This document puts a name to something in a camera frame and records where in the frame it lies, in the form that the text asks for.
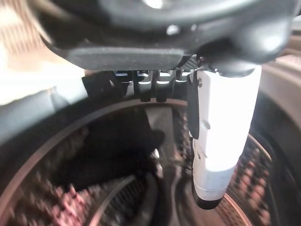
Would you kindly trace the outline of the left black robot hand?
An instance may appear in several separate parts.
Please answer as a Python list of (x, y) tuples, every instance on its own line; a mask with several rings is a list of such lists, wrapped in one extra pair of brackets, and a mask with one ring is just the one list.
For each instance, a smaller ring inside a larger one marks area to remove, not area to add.
[(192, 191), (221, 202), (244, 149), (261, 66), (288, 43), (298, 0), (30, 0), (46, 46), (88, 70), (169, 71), (188, 78)]

